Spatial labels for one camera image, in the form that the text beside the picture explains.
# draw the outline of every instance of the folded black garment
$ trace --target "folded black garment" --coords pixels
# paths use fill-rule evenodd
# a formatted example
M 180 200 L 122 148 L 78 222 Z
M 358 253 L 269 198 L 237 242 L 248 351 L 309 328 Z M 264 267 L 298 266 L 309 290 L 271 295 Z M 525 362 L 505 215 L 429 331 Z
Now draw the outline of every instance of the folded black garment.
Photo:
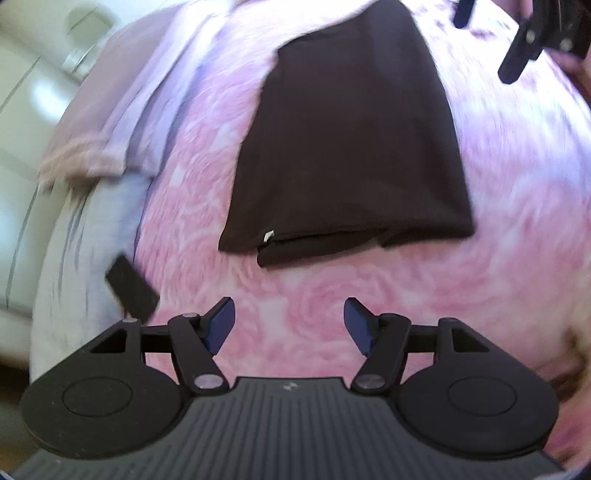
M 412 16 L 379 0 L 278 51 L 219 241 L 264 267 L 474 233 L 452 113 Z

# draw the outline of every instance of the ribbed gray surface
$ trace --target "ribbed gray surface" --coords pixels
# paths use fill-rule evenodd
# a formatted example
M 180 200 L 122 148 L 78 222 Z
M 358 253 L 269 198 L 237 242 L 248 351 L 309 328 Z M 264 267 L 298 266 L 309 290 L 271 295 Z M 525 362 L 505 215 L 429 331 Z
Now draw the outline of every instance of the ribbed gray surface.
M 557 468 L 540 453 L 499 462 L 453 458 L 420 443 L 380 398 L 340 379 L 242 379 L 193 402 L 165 438 L 115 459 L 38 452 L 15 480 L 532 480 Z

